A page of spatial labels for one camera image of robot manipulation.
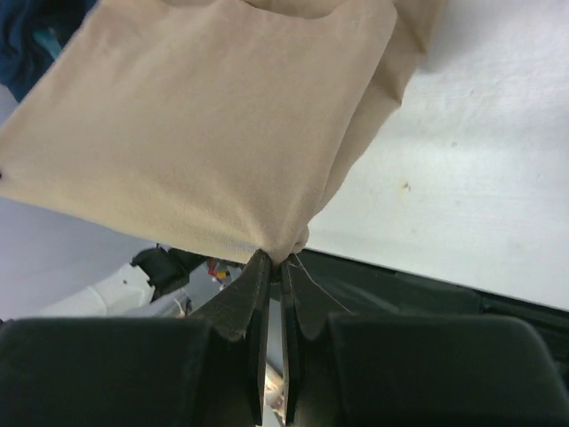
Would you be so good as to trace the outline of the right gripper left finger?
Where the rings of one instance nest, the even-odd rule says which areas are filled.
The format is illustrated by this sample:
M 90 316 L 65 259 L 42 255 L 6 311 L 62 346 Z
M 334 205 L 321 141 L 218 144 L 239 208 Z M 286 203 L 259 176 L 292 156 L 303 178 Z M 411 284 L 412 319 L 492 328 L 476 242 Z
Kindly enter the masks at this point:
M 4 426 L 256 426 L 271 260 L 186 318 L 26 318 L 1 326 Z

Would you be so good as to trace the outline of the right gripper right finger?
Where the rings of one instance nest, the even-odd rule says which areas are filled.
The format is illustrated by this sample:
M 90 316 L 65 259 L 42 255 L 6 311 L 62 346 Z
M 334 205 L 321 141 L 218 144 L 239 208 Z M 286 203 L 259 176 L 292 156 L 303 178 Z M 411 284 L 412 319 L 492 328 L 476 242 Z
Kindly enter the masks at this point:
M 567 388 L 523 320 L 357 315 L 297 256 L 280 273 L 287 424 L 567 425 Z

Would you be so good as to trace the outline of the beige t shirt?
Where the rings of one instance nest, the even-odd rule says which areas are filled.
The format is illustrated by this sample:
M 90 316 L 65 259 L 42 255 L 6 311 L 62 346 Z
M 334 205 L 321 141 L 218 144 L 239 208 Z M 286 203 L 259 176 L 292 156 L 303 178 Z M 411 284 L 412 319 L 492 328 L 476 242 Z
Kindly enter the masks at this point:
M 300 251 L 442 1 L 101 1 L 1 131 L 1 194 L 234 262 Z

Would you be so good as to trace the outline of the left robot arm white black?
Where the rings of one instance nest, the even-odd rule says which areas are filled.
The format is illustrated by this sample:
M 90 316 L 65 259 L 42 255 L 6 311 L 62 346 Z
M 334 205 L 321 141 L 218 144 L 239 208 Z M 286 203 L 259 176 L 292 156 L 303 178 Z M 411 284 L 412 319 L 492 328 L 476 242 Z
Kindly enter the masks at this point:
M 44 318 L 174 317 L 190 309 L 184 286 L 204 257 L 180 249 L 155 246 L 100 282 L 39 311 Z

